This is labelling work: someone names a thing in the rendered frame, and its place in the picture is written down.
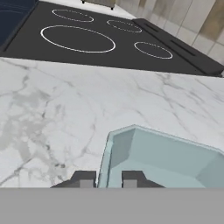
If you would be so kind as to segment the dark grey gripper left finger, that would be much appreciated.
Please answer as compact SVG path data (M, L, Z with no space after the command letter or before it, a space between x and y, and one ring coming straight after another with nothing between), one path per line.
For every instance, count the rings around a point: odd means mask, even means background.
M73 176L55 187L96 188L96 171L75 171Z

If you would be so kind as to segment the grey appliance with black feet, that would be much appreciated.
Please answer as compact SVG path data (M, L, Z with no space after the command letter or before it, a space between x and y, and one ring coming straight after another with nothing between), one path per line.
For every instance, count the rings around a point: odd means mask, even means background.
M111 10L115 8L116 0L81 0L83 3L99 4L109 7Z

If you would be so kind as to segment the black hob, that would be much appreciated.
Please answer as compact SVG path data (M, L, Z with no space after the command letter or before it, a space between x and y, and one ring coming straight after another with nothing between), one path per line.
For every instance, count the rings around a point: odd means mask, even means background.
M143 18L126 19L40 2L0 56L220 77L224 66Z

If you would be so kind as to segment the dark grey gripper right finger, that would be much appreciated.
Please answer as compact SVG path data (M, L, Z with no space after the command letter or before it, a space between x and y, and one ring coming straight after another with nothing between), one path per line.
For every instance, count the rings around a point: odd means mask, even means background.
M122 171L122 188L159 188L160 184L147 179L142 171Z

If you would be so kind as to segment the pale blue tupperware container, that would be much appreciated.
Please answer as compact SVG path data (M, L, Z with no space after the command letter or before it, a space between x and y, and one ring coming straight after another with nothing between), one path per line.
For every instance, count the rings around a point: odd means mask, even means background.
M224 152L131 125L108 134L98 186L122 187L122 171L142 171L166 188L224 188Z

